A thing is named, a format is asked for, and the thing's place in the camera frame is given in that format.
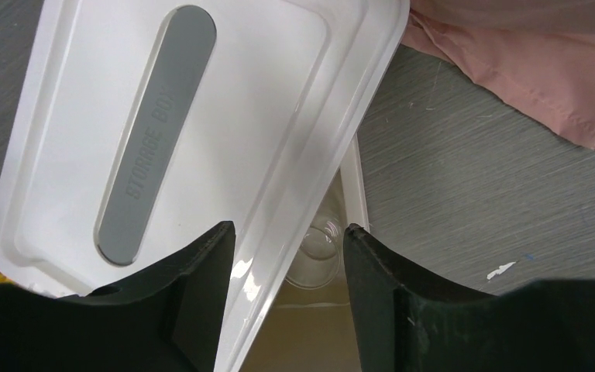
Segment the small glass beaker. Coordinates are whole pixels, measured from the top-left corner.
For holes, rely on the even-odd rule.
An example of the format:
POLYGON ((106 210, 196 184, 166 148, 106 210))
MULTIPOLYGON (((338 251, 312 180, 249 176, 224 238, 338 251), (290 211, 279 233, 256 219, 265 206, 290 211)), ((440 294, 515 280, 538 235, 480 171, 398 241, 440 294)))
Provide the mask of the small glass beaker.
POLYGON ((304 234, 286 281, 305 290, 323 288, 333 281, 342 262, 342 234, 336 210, 320 209, 304 234))

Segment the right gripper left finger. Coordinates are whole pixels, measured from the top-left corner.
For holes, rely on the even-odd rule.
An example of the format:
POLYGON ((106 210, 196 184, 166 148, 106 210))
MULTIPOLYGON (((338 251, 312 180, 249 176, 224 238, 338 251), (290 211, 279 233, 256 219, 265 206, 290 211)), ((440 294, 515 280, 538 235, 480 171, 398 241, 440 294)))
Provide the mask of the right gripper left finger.
POLYGON ((81 297, 0 284, 0 371, 212 371, 236 241, 220 222, 81 297))

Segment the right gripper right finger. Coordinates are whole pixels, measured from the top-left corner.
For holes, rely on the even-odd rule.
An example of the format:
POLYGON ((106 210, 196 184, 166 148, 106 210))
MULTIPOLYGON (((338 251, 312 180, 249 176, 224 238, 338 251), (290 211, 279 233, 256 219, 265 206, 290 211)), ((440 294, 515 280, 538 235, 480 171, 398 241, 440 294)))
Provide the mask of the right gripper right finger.
POLYGON ((595 280, 541 280, 495 296, 356 224, 343 253, 364 371, 595 371, 595 280))

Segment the beige plastic bin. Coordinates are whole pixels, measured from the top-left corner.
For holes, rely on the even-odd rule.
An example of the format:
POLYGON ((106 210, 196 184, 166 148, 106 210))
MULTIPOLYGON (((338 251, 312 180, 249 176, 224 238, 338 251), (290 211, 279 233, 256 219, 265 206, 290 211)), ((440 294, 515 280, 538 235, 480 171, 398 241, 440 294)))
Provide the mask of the beige plastic bin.
MULTIPOLYGON (((368 227, 359 144, 353 139, 322 200, 336 210, 343 232, 349 224, 368 227)), ((339 272, 315 290, 284 279, 242 364, 243 371, 359 371, 343 252, 339 272)))

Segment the white rectangular tray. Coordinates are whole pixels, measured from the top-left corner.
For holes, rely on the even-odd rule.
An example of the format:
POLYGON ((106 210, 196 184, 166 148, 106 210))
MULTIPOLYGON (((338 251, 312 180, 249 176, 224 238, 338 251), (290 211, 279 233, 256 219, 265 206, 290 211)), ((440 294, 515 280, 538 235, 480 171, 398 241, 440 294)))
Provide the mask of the white rectangular tray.
POLYGON ((85 295, 236 228, 241 368, 408 22, 407 1, 46 1, 0 177, 0 271, 85 295))

